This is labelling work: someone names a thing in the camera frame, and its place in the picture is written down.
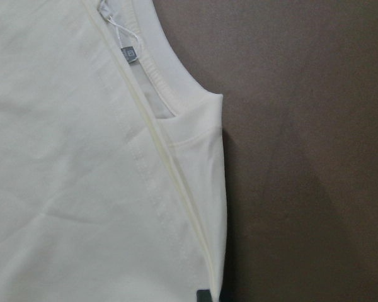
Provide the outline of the cream long-sleeve graphic shirt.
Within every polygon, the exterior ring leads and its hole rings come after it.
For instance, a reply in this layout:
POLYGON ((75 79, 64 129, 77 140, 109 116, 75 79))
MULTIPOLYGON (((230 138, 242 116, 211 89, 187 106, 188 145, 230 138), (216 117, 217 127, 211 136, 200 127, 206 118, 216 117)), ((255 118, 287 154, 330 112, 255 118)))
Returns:
POLYGON ((218 301, 222 96, 152 1, 0 1, 0 301, 218 301))

